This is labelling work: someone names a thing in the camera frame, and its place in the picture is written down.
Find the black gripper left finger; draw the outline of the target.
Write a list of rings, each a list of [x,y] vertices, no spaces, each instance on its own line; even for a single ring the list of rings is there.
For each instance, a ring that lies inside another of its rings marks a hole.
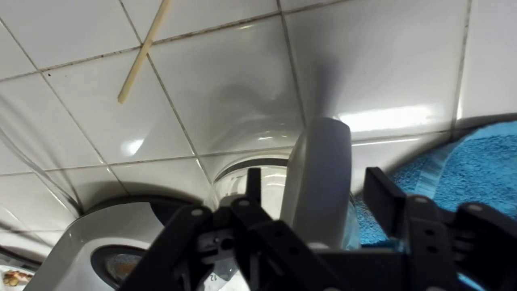
[[[118,291],[201,291],[212,273],[241,273],[249,291],[324,291],[324,261],[261,205],[262,171],[215,211],[183,205]]]

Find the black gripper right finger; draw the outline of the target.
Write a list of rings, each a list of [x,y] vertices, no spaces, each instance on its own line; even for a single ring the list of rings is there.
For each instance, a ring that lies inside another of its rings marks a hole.
[[[517,291],[517,223],[482,202],[455,211],[404,194],[380,168],[366,171],[364,200],[392,247],[364,247],[322,258],[348,291]]]

